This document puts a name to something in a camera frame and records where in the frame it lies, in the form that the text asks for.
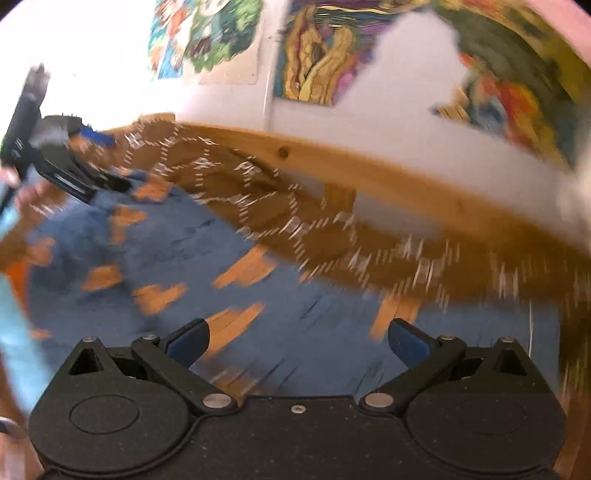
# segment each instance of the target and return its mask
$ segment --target wall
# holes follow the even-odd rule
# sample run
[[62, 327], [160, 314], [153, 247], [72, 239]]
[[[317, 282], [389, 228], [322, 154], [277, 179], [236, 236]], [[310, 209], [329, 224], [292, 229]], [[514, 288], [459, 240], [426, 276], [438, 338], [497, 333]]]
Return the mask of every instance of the wall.
[[435, 15], [409, 13], [380, 40], [375, 57], [334, 108], [273, 99], [277, 30], [287, 0], [267, 0], [255, 85], [150, 83], [147, 38], [153, 2], [24, 0], [0, 23], [3, 91], [0, 131], [31, 64], [52, 81], [43, 114], [75, 112], [110, 128], [139, 114], [175, 111], [182, 121], [268, 130], [351, 148], [422, 171], [575, 239], [556, 208], [563, 174], [475, 129], [442, 120], [430, 108], [448, 100], [465, 70], [454, 31]]

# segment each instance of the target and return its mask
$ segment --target poster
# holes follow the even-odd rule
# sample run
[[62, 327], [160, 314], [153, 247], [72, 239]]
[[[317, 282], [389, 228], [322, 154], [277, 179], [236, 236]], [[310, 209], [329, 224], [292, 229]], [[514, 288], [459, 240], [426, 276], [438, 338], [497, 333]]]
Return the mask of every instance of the poster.
[[293, 0], [274, 95], [334, 105], [373, 60], [380, 33], [430, 0]]
[[568, 170], [591, 93], [591, 69], [520, 0], [437, 0], [468, 73], [434, 112]]
[[158, 0], [152, 77], [256, 83], [262, 7], [262, 0]]

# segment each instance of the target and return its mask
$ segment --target wooden bed frame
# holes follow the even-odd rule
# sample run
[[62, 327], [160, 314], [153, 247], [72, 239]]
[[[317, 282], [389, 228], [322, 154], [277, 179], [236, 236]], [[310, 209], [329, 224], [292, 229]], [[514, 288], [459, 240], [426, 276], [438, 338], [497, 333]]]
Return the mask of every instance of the wooden bed frame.
[[[159, 113], [140, 119], [175, 121], [175, 116], [173, 113]], [[543, 250], [546, 254], [556, 252], [563, 256], [566, 253], [574, 261], [589, 261], [587, 253], [509, 211], [491, 205], [474, 194], [389, 162], [299, 138], [245, 129], [192, 125], [200, 127], [213, 141], [255, 155], [272, 168], [305, 174], [322, 181], [327, 201], [343, 210], [351, 210], [357, 192], [364, 193], [385, 204], [402, 207], [432, 219], [444, 229], [498, 250], [524, 255]], [[15, 255], [16, 251], [7, 254]], [[571, 333], [566, 335], [568, 338], [591, 339], [591, 327], [583, 322], [565, 323], [562, 329], [565, 333]], [[561, 356], [569, 355], [579, 346], [580, 343], [576, 346], [563, 344]], [[589, 365], [588, 357], [589, 353], [585, 352], [583, 365]], [[556, 468], [565, 479], [587, 480], [591, 478], [591, 461], [585, 455], [585, 452], [591, 451], [591, 397], [588, 390], [591, 382], [585, 382], [586, 388], [582, 393], [580, 388], [578, 393], [575, 392], [571, 383], [566, 383], [563, 393], [563, 407], [569, 414], [568, 438]], [[0, 385], [0, 391], [3, 392], [0, 415], [6, 411], [14, 413], [14, 402], [5, 384]]]

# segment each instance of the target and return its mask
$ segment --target blue object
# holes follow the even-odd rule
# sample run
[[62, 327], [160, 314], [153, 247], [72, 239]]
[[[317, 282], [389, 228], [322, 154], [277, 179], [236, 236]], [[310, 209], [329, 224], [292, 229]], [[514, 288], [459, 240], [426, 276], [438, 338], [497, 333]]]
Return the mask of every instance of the blue object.
[[80, 128], [80, 135], [97, 145], [103, 145], [105, 147], [113, 147], [115, 145], [115, 137], [113, 135], [95, 132], [90, 127]]

